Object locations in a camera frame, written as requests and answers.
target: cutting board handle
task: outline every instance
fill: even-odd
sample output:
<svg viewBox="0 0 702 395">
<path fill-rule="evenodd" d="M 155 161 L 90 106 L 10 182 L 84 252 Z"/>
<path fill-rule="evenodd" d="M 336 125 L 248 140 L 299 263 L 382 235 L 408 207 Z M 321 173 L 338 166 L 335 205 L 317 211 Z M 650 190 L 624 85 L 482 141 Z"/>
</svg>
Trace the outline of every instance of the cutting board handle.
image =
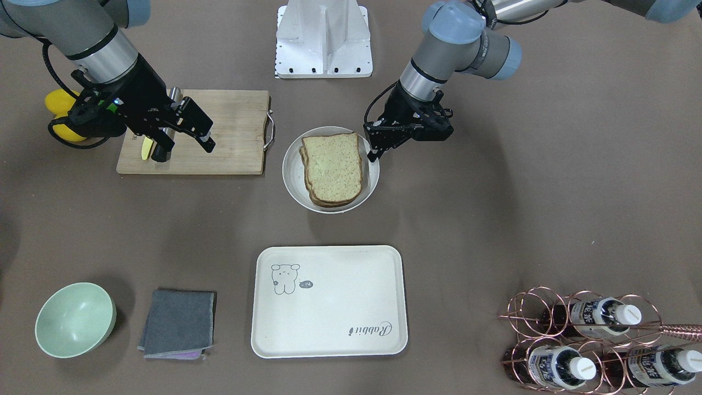
<svg viewBox="0 0 702 395">
<path fill-rule="evenodd" d="M 265 112 L 266 117 L 268 117 L 268 120 L 270 121 L 270 138 L 266 140 L 267 134 L 264 132 L 263 140 L 265 143 L 263 144 L 263 152 L 268 151 L 268 147 L 273 143 L 273 140 L 275 140 L 275 121 L 273 121 L 273 117 L 271 116 L 272 113 L 273 110 L 268 110 Z"/>
</svg>

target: plastic bottle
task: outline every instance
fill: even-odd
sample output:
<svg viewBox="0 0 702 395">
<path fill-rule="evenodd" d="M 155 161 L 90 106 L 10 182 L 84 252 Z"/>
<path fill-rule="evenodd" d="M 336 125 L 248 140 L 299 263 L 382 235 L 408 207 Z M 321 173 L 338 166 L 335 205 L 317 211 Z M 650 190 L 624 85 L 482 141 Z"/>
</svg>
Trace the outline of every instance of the plastic bottle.
<svg viewBox="0 0 702 395">
<path fill-rule="evenodd" d="M 565 325 L 562 335 L 576 341 L 587 338 L 611 339 L 628 332 L 630 325 L 639 323 L 641 323 L 641 311 L 633 304 L 624 304 L 613 297 L 571 304 L 568 323 L 566 322 L 566 306 L 562 304 L 553 307 L 552 323 L 551 309 L 546 309 L 539 321 L 543 330 L 548 331 L 551 335 L 558 333 Z M 587 324 L 610 326 L 587 326 Z"/>
<path fill-rule="evenodd" d="M 634 349 L 629 353 L 614 353 L 604 356 L 604 371 L 610 384 L 623 389 L 646 387 L 670 387 L 695 380 L 695 373 L 702 372 L 702 353 L 694 350 L 671 348 L 667 345 Z M 630 380 L 625 380 L 624 367 Z"/>
<path fill-rule="evenodd" d="M 544 389 L 574 390 L 597 373 L 595 364 L 567 346 L 541 346 L 527 351 L 522 347 L 507 350 L 503 361 L 507 376 L 516 381 Z"/>
</svg>

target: white tray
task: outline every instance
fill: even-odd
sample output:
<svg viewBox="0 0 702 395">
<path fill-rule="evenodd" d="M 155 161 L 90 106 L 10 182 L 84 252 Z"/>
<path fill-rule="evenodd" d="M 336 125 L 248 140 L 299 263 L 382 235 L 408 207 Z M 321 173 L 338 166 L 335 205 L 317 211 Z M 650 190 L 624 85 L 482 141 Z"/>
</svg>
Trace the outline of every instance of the white tray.
<svg viewBox="0 0 702 395">
<path fill-rule="evenodd" d="M 271 247 L 258 256 L 251 348 L 259 357 L 390 355 L 407 339 L 395 248 Z"/>
</svg>

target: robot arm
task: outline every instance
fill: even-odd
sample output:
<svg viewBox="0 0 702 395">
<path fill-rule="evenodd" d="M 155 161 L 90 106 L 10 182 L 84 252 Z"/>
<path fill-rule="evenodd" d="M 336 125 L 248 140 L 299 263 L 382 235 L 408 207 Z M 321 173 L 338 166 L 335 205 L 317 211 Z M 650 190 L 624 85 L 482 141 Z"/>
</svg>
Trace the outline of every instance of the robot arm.
<svg viewBox="0 0 702 395">
<path fill-rule="evenodd" d="M 66 124 L 84 137 L 116 137 L 129 127 L 171 151 L 163 131 L 183 132 L 214 149 L 212 120 L 189 97 L 175 102 L 166 85 L 119 29 L 148 19 L 148 0 L 0 0 L 0 34 L 51 42 L 77 67 L 84 88 Z"/>
<path fill-rule="evenodd" d="M 604 0 L 614 6 L 657 22 L 674 22 L 699 3 L 698 0 Z M 368 158 L 376 159 L 413 138 L 443 141 L 453 127 L 452 111 L 440 104 L 441 88 L 453 73 L 474 74 L 487 79 L 511 77 L 522 59 L 519 44 L 492 30 L 498 23 L 520 25 L 545 15 L 568 0 L 458 0 L 440 1 L 422 19 L 424 38 L 398 82 L 382 92 L 369 106 L 364 130 L 371 144 Z M 383 113 L 369 122 L 375 102 L 392 89 Z"/>
</svg>

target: white bottle cap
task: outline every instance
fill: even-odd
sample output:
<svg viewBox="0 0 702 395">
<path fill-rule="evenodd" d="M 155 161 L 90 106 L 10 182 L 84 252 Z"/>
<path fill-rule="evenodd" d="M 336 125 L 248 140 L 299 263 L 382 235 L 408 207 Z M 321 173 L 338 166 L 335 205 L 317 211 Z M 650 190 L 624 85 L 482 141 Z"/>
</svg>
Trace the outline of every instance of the white bottle cap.
<svg viewBox="0 0 702 395">
<path fill-rule="evenodd" d="M 677 353 L 680 367 L 691 373 L 702 372 L 702 353 L 695 350 L 684 350 Z"/>
<path fill-rule="evenodd" d="M 622 304 L 614 309 L 614 318 L 624 325 L 641 323 L 641 310 L 633 304 Z"/>
<path fill-rule="evenodd" d="M 589 380 L 597 373 L 595 363 L 582 356 L 571 359 L 570 370 L 573 376 L 580 380 Z"/>
</svg>

